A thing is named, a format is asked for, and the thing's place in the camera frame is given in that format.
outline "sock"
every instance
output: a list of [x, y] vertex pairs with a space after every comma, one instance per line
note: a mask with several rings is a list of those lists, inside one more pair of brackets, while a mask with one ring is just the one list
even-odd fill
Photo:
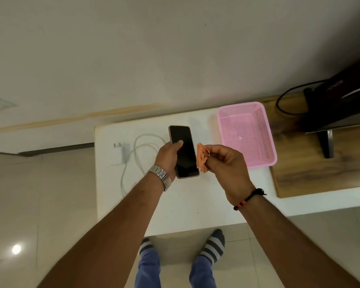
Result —
[[141, 253], [148, 250], [149, 248], [154, 248], [154, 246], [149, 241], [149, 238], [146, 237], [146, 238], [143, 239], [143, 241], [141, 242], [141, 245], [140, 245], [140, 251], [139, 251], [140, 257], [141, 257]]
[[217, 262], [224, 253], [225, 238], [221, 229], [216, 229], [205, 243], [205, 247], [200, 253], [201, 257], [206, 257], [211, 264]]

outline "charging cable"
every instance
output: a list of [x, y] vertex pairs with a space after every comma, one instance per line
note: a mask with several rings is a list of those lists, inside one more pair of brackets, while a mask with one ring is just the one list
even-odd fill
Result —
[[137, 164], [137, 166], [139, 167], [139, 169], [141, 170], [141, 172], [143, 173], [143, 175], [145, 175], [147, 172], [145, 172], [144, 169], [143, 169], [143, 167], [141, 166], [140, 160], [139, 160], [139, 158], [137, 157], [136, 150], [137, 150], [139, 147], [146, 146], [146, 147], [151, 147], [151, 148], [153, 148], [153, 149], [155, 150], [155, 152], [158, 153], [158, 150], [157, 150], [153, 145], [151, 145], [150, 143], [144, 143], [144, 144], [140, 144], [140, 145], [136, 146], [137, 140], [138, 140], [140, 137], [142, 137], [142, 136], [157, 137], [157, 138], [161, 139], [164, 144], [167, 143], [161, 136], [156, 135], [156, 134], [151, 134], [151, 133], [144, 133], [144, 134], [141, 134], [141, 135], [139, 135], [138, 137], [136, 137], [136, 139], [135, 139], [135, 141], [134, 141], [134, 143], [133, 143], [133, 149], [132, 149], [132, 150], [129, 152], [129, 154], [127, 155], [127, 158], [126, 158], [126, 160], [125, 160], [124, 170], [123, 170], [123, 173], [121, 174], [120, 189], [121, 189], [121, 194], [123, 195], [123, 198], [127, 195], [127, 194], [125, 193], [125, 189], [124, 189], [123, 178], [124, 178], [125, 170], [127, 169], [127, 164], [128, 164], [128, 162], [129, 162], [129, 159], [130, 159], [130, 156], [132, 155], [132, 153], [134, 154], [136, 164]]

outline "power adapter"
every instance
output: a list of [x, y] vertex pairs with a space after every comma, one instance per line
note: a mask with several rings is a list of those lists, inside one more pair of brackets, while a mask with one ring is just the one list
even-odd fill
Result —
[[113, 148], [109, 153], [110, 165], [123, 165], [125, 164], [123, 147], [119, 143], [118, 145], [113, 144]]

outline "black cable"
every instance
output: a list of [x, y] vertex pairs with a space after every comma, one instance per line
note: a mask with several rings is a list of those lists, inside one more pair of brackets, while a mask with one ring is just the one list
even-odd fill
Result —
[[292, 91], [292, 90], [294, 90], [294, 89], [301, 88], [301, 87], [305, 87], [305, 86], [309, 86], [309, 85], [313, 85], [313, 84], [323, 83], [323, 82], [326, 82], [326, 81], [327, 81], [327, 80], [310, 82], [310, 83], [307, 83], [307, 84], [303, 84], [303, 85], [300, 85], [300, 86], [296, 86], [296, 87], [290, 88], [289, 90], [285, 91], [280, 97], [278, 97], [278, 99], [276, 100], [276, 108], [279, 109], [279, 110], [280, 110], [281, 112], [283, 112], [284, 114], [287, 114], [287, 115], [299, 116], [299, 115], [307, 114], [308, 112], [304, 112], [304, 113], [291, 113], [291, 112], [284, 111], [284, 110], [281, 109], [280, 106], [279, 106], [279, 102], [280, 102], [281, 98], [283, 98], [285, 94], [287, 94], [288, 92], [290, 92], [290, 91]]

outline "plastic basket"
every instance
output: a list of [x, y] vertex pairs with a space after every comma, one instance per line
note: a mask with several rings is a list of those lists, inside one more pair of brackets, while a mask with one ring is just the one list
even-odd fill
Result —
[[276, 164], [271, 129], [260, 102], [220, 107], [217, 118], [223, 145], [241, 152], [249, 169]]

